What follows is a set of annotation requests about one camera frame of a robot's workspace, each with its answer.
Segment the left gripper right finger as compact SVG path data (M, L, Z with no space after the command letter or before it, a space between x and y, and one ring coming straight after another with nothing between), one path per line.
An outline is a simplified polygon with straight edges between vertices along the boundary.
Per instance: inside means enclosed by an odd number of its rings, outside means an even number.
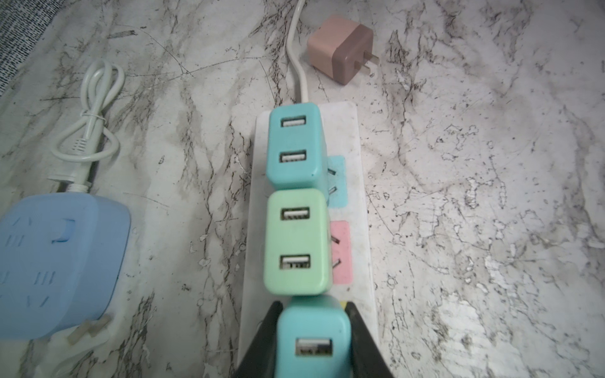
M351 364L353 377L393 378L370 330L354 304L346 302L344 311L351 322Z

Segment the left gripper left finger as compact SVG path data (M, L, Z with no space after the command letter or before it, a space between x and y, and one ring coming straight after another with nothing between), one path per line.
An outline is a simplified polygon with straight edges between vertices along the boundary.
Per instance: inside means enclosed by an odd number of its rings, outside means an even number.
M272 303L242 362L233 377L273 378L277 355L277 322L283 311L279 301Z

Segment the teal plug cube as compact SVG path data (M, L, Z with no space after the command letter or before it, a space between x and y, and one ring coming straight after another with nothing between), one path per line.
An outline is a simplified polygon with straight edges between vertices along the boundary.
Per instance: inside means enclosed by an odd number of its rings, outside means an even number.
M315 188L328 195L328 155L321 112L312 103L270 112L266 176L275 190Z
M277 322L275 377L351 377L351 321L330 295L291 299Z

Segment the long white power strip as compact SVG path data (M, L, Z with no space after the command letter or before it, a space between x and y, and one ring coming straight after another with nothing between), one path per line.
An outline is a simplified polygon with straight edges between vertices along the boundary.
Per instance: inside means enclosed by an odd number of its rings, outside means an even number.
M346 282L337 280L329 295L340 301L354 302L375 342L380 340L377 304L372 270L372 253L362 169L361 144L357 106L353 102L332 102L319 106L329 156L344 159L348 203L329 211L331 221L348 225L344 235L338 234L337 245L349 244L348 260L336 267L338 275L351 271ZM251 193L247 218L247 249L244 265L242 312L239 326L239 362L252 344L269 307L278 297L270 294L263 282L266 205L274 189L266 179L269 111L261 112L253 128L253 159Z

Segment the green plug cube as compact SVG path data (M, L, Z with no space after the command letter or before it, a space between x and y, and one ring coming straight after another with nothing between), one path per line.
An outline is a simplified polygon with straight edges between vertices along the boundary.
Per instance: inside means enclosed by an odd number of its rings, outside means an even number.
M264 285L273 295L321 295L332 287L329 211L318 189L280 190L267 203Z

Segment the pink plug cube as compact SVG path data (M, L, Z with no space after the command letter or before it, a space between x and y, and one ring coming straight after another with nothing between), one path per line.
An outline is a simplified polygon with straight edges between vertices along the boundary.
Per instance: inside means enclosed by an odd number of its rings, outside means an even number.
M310 64L341 85L359 73L370 74L367 62L378 65L373 54L373 30L359 22L332 15L307 41Z

